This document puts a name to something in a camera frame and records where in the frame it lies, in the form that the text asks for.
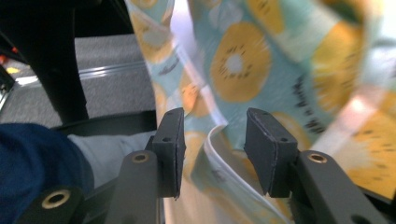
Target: gray carpet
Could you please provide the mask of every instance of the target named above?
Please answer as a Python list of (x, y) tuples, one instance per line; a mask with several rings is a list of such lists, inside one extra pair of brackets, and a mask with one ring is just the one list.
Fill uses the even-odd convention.
[[(93, 68), (137, 62), (130, 70), (82, 80), (90, 117), (154, 109), (154, 97), (147, 69), (132, 35), (81, 38), (76, 40), (78, 67)], [(30, 68), (16, 77), (33, 75)], [(34, 122), (53, 127), (61, 124), (40, 85), (16, 87), (0, 112), (0, 122)]]

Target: blue fabric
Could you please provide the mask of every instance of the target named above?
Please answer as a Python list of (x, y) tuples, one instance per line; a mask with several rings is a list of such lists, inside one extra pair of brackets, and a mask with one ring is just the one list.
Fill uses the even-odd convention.
[(93, 189), (78, 147), (36, 124), (0, 125), (0, 223), (14, 223), (35, 197), (58, 185)]

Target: navy blue sleeve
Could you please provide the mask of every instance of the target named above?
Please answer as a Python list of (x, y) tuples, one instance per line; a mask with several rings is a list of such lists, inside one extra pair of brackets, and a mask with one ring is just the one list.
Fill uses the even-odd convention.
[(61, 133), (36, 124), (0, 125), (0, 223), (13, 223), (35, 197), (58, 185), (93, 189), (91, 166)]

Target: gray fabric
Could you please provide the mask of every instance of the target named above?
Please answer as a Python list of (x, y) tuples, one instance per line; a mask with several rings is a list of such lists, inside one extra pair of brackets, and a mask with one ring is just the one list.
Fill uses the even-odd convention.
[(131, 152), (144, 150), (153, 132), (125, 135), (80, 137), (68, 135), (90, 163), (97, 188), (117, 177), (123, 158)]

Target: dark blue cloth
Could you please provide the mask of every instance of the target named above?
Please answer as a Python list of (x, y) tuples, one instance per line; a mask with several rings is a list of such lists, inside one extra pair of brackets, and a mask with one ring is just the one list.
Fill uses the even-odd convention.
[(14, 223), (40, 192), (58, 185), (93, 189), (78, 147), (43, 126), (0, 124), (0, 223)]

